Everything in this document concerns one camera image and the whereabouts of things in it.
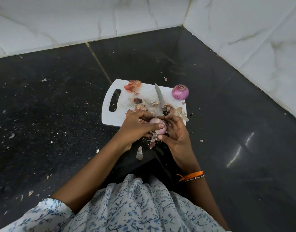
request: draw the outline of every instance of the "onion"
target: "onion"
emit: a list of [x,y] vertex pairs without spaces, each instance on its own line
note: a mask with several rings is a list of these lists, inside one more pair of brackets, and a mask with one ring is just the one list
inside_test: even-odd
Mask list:
[[185,85],[176,85],[172,90],[172,95],[177,100],[184,100],[189,96],[189,89]]
[[162,129],[159,129],[159,130],[156,130],[155,132],[157,134],[165,134],[167,128],[166,128],[166,124],[165,124],[165,121],[159,119],[159,118],[152,118],[150,121],[149,121],[149,124],[155,124],[155,123],[161,123],[161,124],[164,124],[164,128]]

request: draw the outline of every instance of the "white cutting board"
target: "white cutting board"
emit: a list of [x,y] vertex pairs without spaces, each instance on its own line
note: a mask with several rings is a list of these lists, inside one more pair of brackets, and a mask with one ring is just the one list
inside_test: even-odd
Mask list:
[[[132,99],[134,98],[140,98],[146,103],[146,107],[149,111],[152,111],[152,108],[150,107],[150,102],[156,102],[159,101],[157,92],[155,91],[154,85],[150,84],[145,84],[142,83],[142,86],[138,89],[138,95],[135,96],[134,93],[128,93],[124,89],[124,85],[127,85],[129,81],[127,80],[120,80],[116,79],[113,84],[109,87],[104,101],[102,105],[102,123],[105,125],[113,125],[113,126],[119,126],[121,127],[124,119],[125,119],[125,114],[126,112],[130,110],[135,109],[135,103],[131,102]],[[185,102],[185,100],[176,100],[172,96],[172,88],[169,87],[163,87],[159,86],[162,95],[164,97],[164,100],[166,103],[171,104],[175,109],[178,107],[182,107],[182,109],[187,113],[187,107],[186,104],[182,104]],[[109,110],[109,105],[111,102],[112,95],[114,94],[116,89],[121,89],[120,96],[118,98],[118,103],[117,103],[117,109],[114,112],[111,112]],[[161,106],[158,105],[157,108],[158,111],[153,110],[156,115],[162,114]]]

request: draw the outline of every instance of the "knife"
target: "knife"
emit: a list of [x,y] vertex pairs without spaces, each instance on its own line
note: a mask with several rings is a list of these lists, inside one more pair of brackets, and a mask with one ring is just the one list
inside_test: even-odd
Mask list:
[[161,108],[162,108],[163,114],[165,116],[167,116],[168,115],[168,112],[167,112],[167,108],[164,106],[165,101],[164,101],[163,95],[161,93],[161,90],[160,90],[160,88],[159,88],[159,86],[157,84],[155,84],[154,87],[155,87],[155,91],[157,92],[157,95],[158,95],[158,98],[159,98],[159,101],[160,101],[160,104],[161,104]]

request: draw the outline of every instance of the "bracelet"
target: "bracelet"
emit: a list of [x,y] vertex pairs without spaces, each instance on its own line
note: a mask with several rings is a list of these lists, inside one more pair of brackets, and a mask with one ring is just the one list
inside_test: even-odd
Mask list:
[[200,175],[198,177],[194,177],[194,178],[191,178],[191,179],[188,179],[188,180],[184,180],[184,182],[189,182],[191,180],[194,180],[194,179],[199,179],[199,178],[203,178],[205,175]]
[[181,179],[179,180],[181,182],[181,181],[186,181],[186,180],[194,179],[195,177],[202,176],[203,171],[192,173],[192,174],[186,175],[184,177],[182,175],[180,175],[180,174],[176,174],[176,175],[181,176]]

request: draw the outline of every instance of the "blue floral print fabric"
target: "blue floral print fabric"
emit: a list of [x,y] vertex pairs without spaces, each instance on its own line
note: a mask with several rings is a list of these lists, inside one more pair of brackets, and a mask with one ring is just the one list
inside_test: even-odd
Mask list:
[[148,183],[133,174],[96,192],[81,211],[56,199],[44,199],[3,232],[196,231],[224,229],[202,208],[168,191],[157,178]]

